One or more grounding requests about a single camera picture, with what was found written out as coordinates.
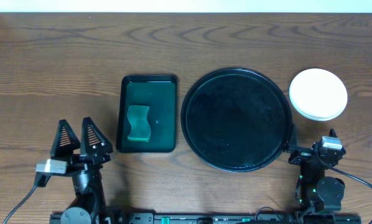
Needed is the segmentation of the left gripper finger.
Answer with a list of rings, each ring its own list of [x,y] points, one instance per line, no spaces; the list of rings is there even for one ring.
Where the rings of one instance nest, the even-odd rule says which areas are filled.
[[[50,151],[51,157],[65,157],[73,154],[80,148],[80,141],[73,132],[69,123],[62,119],[58,122],[58,128]]]
[[[102,156],[113,152],[112,144],[90,117],[83,118],[81,128],[81,156]]]

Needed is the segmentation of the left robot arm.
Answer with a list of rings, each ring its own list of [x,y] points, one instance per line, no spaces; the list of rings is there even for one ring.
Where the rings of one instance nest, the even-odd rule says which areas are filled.
[[[60,223],[99,223],[108,218],[100,169],[111,160],[113,146],[90,117],[83,118],[78,139],[66,120],[58,129],[51,159],[66,163],[64,177],[71,177],[75,199],[60,216]]]

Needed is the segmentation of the white plate with green stain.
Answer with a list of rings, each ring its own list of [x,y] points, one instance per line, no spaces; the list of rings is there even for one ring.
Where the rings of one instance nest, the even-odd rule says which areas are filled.
[[[310,68],[298,73],[291,81],[289,98],[294,108],[326,108],[343,112],[348,93],[343,82],[332,72]]]

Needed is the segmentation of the mint plate front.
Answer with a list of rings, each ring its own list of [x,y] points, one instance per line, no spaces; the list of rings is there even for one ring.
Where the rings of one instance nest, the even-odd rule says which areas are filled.
[[[295,107],[295,110],[302,116],[314,121],[328,121],[339,116],[342,111],[328,111],[326,108],[307,108]]]

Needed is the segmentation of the green sponge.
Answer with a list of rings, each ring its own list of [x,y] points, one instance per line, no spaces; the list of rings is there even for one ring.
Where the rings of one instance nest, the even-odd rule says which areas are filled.
[[[127,119],[131,130],[127,136],[129,141],[148,142],[151,136],[151,127],[147,120],[149,106],[131,105],[128,108]]]

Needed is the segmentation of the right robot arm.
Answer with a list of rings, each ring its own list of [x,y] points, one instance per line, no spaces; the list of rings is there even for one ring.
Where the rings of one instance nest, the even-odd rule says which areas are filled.
[[[292,128],[291,138],[284,150],[290,154],[288,163],[300,167],[295,198],[301,210],[295,213],[298,222],[307,222],[307,215],[330,216],[341,210],[345,183],[325,175],[325,171],[338,164],[346,154],[334,130],[312,147],[297,145],[297,131]]]

